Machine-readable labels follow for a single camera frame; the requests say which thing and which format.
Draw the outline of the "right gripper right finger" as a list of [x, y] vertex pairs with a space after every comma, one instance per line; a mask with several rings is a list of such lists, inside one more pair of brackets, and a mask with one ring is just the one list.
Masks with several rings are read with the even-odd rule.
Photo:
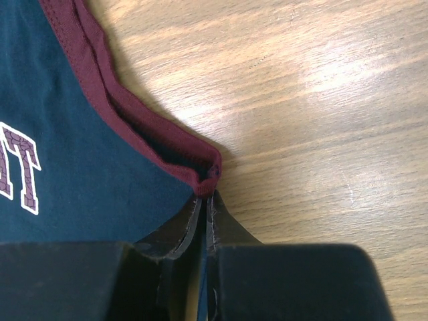
[[208, 198], [206, 206], [206, 228], [203, 239], [200, 283], [200, 319], [210, 317], [209, 296], [215, 285], [215, 254], [220, 245], [260, 245], [244, 226], [242, 226], [227, 210], [219, 191]]

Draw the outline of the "navy jersey tank top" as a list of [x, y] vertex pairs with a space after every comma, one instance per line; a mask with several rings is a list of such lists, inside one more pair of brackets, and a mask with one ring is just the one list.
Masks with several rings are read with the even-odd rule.
[[135, 243], [203, 200], [212, 145], [119, 81], [83, 1], [1, 2], [1, 319], [155, 320]]

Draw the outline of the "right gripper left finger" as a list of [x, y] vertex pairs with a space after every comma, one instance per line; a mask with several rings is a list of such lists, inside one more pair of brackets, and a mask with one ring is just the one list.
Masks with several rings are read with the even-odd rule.
[[158, 266], [154, 306], [155, 320], [184, 320], [189, 284], [199, 262], [203, 200], [192, 196], [184, 207], [135, 248]]

